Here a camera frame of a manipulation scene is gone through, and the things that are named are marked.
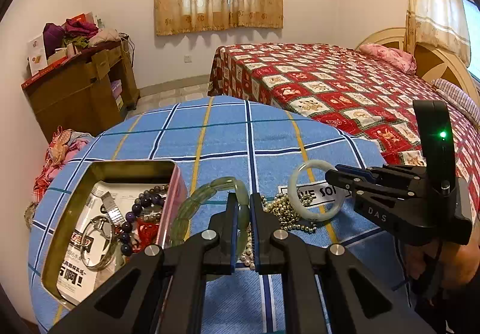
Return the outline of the person's right hand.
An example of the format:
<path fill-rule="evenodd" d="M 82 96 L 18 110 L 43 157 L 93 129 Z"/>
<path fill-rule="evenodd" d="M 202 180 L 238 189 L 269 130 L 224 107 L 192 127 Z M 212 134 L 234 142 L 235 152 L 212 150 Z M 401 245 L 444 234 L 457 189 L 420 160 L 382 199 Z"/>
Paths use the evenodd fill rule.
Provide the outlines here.
<path fill-rule="evenodd" d="M 438 247 L 437 241 L 426 246 L 404 246 L 406 269 L 413 279 L 417 280 L 425 271 L 424 257 L 433 258 Z M 479 268 L 479 228 L 473 230 L 467 245 L 445 243 L 439 256 L 439 264 L 443 267 L 444 288 L 454 289 L 467 285 Z"/>

